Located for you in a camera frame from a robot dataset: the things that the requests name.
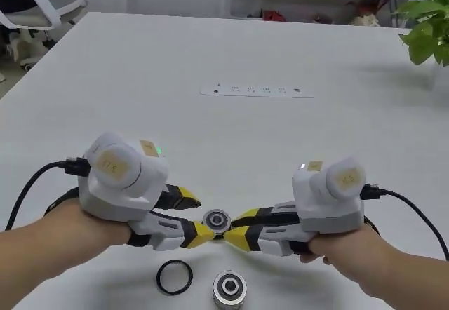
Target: black rubber o-ring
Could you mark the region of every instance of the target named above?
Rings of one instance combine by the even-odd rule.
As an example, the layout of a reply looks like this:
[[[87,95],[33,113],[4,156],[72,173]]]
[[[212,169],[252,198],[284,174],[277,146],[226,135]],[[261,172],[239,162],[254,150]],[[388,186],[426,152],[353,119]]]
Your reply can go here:
[[[181,264],[181,265],[183,265],[184,267],[187,268],[187,273],[189,273],[189,280],[187,281],[187,284],[186,284],[184,287],[182,287],[181,289],[176,290],[176,291],[168,291],[167,289],[165,289],[165,288],[162,286],[162,283],[161,283],[161,274],[162,274],[162,271],[163,271],[167,266],[169,266],[170,264]],[[166,263],[164,263],[164,264],[161,265],[161,268],[159,268],[159,270],[157,271],[157,274],[156,274],[156,284],[157,284],[157,288],[158,288],[160,291],[162,291],[162,292],[164,292],[164,293],[166,293],[167,295],[170,295],[170,296],[181,295],[183,292],[186,292],[187,289],[189,289],[190,286],[192,285],[192,281],[193,281],[193,280],[194,280],[194,272],[192,271],[192,268],[191,268],[186,262],[181,261],[181,260],[170,260],[170,261],[167,261]]]

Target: hand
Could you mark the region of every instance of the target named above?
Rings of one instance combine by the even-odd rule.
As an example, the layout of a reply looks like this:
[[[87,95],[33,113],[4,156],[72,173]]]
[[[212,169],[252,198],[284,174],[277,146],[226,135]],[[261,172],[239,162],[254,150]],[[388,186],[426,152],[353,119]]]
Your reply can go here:
[[[126,223],[101,220],[85,213],[79,199],[61,203],[36,225],[51,248],[56,247],[58,256],[64,258],[52,277],[93,259],[109,246],[125,244],[130,238]]]
[[[314,255],[302,255],[301,262],[324,257],[324,263],[333,265],[372,297],[380,297],[380,286],[400,253],[367,225],[348,234],[318,235],[309,248]]]

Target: silver bearing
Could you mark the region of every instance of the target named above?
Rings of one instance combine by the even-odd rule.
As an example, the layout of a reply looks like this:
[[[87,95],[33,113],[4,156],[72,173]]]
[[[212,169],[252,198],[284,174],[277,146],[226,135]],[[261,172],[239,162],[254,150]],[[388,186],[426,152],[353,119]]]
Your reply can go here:
[[[223,210],[209,210],[203,216],[203,224],[219,236],[231,228],[231,217]]]
[[[213,300],[221,310],[240,309],[247,291],[245,280],[234,271],[223,271],[213,281]]]

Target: power strip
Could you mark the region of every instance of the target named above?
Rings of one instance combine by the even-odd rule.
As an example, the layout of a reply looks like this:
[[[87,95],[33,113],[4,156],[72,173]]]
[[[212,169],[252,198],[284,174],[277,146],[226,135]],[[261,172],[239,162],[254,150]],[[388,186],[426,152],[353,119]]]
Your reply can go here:
[[[248,97],[290,97],[314,98],[305,94],[302,89],[277,86],[233,86],[224,83],[204,86],[200,93],[212,96],[248,96]]]

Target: white tabletop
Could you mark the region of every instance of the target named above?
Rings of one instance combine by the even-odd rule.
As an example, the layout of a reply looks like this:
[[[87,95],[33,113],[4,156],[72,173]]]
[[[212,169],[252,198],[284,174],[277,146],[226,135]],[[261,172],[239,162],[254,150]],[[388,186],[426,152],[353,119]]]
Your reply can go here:
[[[0,100],[0,221],[43,164],[76,156],[102,132],[159,142],[169,182],[189,187],[200,220],[293,199],[291,175],[308,160],[358,157],[370,182],[412,199],[449,238],[449,103],[425,88],[395,29],[241,20],[88,14]],[[297,86],[314,99],[207,97],[210,83]],[[18,223],[40,217],[76,185],[60,170],[31,190]],[[398,248],[442,258],[436,239],[394,198],[366,214]],[[154,277],[169,259],[194,270],[167,297]],[[246,254],[225,244],[154,252],[112,248],[44,283],[17,309],[212,309],[214,277],[248,283],[246,309],[388,309],[322,263]]]

